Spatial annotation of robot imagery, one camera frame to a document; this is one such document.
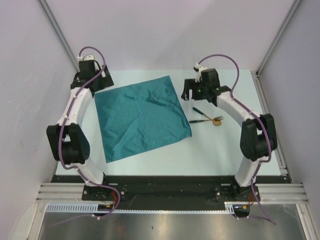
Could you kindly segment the gold fork green handle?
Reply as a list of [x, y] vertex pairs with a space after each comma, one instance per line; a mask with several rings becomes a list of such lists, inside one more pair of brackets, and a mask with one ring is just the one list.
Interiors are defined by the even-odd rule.
[[201, 110], [199, 110], [198, 108], [193, 107], [192, 109], [193, 109], [195, 112], [197, 112], [198, 114], [206, 117], [207, 119], [213, 120], [213, 121], [215, 121], [215, 122], [216, 122], [216, 121], [222, 121], [222, 120], [224, 119], [223, 116], [218, 116], [218, 117], [215, 117], [215, 118], [210, 118], [209, 116], [207, 116], [205, 113], [203, 113], [203, 112], [202, 112]]

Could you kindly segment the gold spoon green handle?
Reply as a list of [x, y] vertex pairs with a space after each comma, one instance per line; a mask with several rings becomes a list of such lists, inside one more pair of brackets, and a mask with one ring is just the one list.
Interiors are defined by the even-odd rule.
[[196, 124], [196, 123], [204, 123], [204, 122], [211, 122], [214, 126], [220, 126], [222, 122], [220, 120], [190, 120], [189, 124]]

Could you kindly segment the teal cloth napkin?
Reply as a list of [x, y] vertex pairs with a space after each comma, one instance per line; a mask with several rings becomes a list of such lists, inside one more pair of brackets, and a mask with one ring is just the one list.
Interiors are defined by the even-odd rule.
[[108, 163], [192, 136], [169, 76], [101, 91], [94, 101]]

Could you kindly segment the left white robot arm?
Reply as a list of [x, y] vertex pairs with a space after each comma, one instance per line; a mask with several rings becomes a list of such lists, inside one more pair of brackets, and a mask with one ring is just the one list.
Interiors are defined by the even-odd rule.
[[111, 188], [103, 183], [104, 174], [90, 157], [90, 143], [82, 130], [85, 113], [96, 92], [114, 85], [108, 67], [100, 65], [92, 54], [77, 58], [79, 71], [70, 85], [66, 108], [46, 135], [52, 155], [66, 170], [75, 170], [100, 200], [110, 196]]

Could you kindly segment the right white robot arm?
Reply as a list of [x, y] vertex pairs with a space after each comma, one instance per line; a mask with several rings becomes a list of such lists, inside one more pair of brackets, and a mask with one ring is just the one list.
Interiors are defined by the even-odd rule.
[[241, 127], [240, 150], [243, 154], [240, 167], [234, 178], [237, 182], [230, 188], [231, 196], [242, 201], [249, 194], [263, 163], [271, 160], [272, 151], [278, 147], [275, 121], [271, 114], [257, 114], [240, 102], [228, 86], [221, 86], [216, 69], [195, 66], [195, 78], [185, 79], [181, 98], [207, 100], [225, 111]]

